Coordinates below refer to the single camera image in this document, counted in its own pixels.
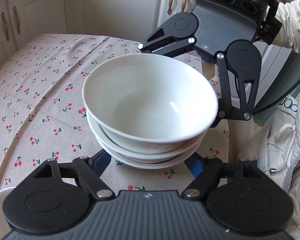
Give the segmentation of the white jacket sleeve forearm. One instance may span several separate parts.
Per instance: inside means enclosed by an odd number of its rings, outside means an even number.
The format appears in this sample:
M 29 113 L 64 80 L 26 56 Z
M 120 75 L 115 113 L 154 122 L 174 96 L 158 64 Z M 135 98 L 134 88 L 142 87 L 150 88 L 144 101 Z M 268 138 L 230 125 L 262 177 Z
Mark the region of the white jacket sleeve forearm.
M 282 27 L 273 44 L 300 54 L 300 0 L 279 3 L 275 18 Z

